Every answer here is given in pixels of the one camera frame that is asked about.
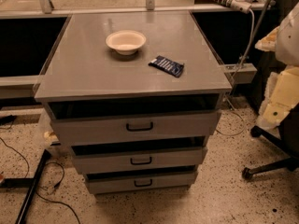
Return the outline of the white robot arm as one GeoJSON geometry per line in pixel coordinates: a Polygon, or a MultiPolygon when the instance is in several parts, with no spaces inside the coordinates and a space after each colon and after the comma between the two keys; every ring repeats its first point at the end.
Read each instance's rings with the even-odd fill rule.
{"type": "Polygon", "coordinates": [[[286,65],[279,74],[270,74],[259,109],[257,125],[271,130],[299,104],[299,3],[255,48],[274,51],[276,59],[286,65]]]}

